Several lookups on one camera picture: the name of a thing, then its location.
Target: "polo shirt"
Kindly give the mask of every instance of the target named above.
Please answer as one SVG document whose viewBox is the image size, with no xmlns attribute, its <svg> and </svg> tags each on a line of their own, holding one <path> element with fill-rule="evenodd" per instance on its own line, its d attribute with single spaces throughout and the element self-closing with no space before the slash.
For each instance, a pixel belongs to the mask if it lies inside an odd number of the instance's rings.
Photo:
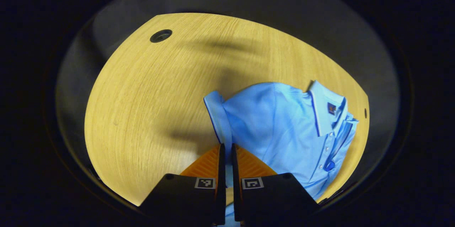
<svg viewBox="0 0 455 227">
<path fill-rule="evenodd" d="M 290 172 L 314 200 L 335 179 L 358 120 L 345 97 L 315 80 L 308 92 L 284 83 L 259 83 L 224 101 L 204 98 L 213 128 L 226 148 L 226 185 L 232 187 L 232 143 L 276 173 Z"/>
</svg>

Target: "dark background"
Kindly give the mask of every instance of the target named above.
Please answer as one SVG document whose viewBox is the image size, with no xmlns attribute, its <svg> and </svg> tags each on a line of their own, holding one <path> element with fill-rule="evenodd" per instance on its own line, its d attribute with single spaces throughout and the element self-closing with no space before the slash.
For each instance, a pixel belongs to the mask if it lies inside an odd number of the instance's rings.
<svg viewBox="0 0 455 227">
<path fill-rule="evenodd" d="M 2 60 L 6 102 L 6 224 L 134 225 L 90 193 L 68 172 L 47 137 L 41 83 L 46 62 L 110 0 L 3 0 L 7 49 Z M 314 225 L 448 226 L 453 203 L 454 0 L 343 0 L 363 16 L 375 15 L 407 56 L 414 85 L 412 128 L 402 153 L 369 191 Z"/>
</svg>

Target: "shirt collar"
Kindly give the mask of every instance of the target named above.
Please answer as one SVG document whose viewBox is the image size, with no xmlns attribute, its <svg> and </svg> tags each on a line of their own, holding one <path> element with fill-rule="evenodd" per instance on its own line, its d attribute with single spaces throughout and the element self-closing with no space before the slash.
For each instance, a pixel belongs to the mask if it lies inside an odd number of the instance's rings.
<svg viewBox="0 0 455 227">
<path fill-rule="evenodd" d="M 346 98 L 330 91 L 317 80 L 313 82 L 309 92 L 312 96 L 314 113 L 316 115 L 317 135 L 323 136 L 329 133 L 338 135 L 341 124 L 346 119 L 348 113 L 348 102 Z M 332 112 L 338 116 L 336 122 L 331 121 L 333 115 L 330 113 L 330 107 L 336 109 Z"/>
</svg>

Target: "table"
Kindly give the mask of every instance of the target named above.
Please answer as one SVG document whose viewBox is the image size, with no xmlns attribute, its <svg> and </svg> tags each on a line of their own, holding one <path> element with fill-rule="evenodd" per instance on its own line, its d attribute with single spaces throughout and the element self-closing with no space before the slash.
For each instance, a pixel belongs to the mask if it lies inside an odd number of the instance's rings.
<svg viewBox="0 0 455 227">
<path fill-rule="evenodd" d="M 164 29 L 172 35 L 151 42 Z M 104 65 L 90 94 L 85 118 L 90 160 L 109 188 L 139 206 L 164 174 L 179 174 L 218 144 L 203 102 L 208 93 L 217 90 L 229 99 L 261 82 L 306 91 L 313 80 L 345 96 L 359 120 L 343 166 L 319 202 L 341 188 L 360 161 L 369 130 L 368 97 L 317 49 L 240 18 L 157 15 L 131 34 Z"/>
</svg>

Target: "wood grain surface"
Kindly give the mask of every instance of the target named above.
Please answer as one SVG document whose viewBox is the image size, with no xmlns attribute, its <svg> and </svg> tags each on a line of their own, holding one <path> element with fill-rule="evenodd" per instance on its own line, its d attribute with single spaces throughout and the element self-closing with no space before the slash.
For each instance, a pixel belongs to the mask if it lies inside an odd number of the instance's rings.
<svg viewBox="0 0 455 227">
<path fill-rule="evenodd" d="M 163 29 L 172 35 L 152 43 L 150 37 Z M 368 97 L 346 71 L 312 46 L 229 16 L 158 15 L 119 46 L 88 101 L 90 160 L 109 188 L 140 205 L 164 174 L 179 174 L 218 144 L 203 102 L 208 93 L 217 90 L 229 99 L 260 82 L 306 91 L 312 80 L 345 96 L 348 111 L 359 120 L 343 166 L 320 201 L 341 188 L 362 156 Z"/>
</svg>

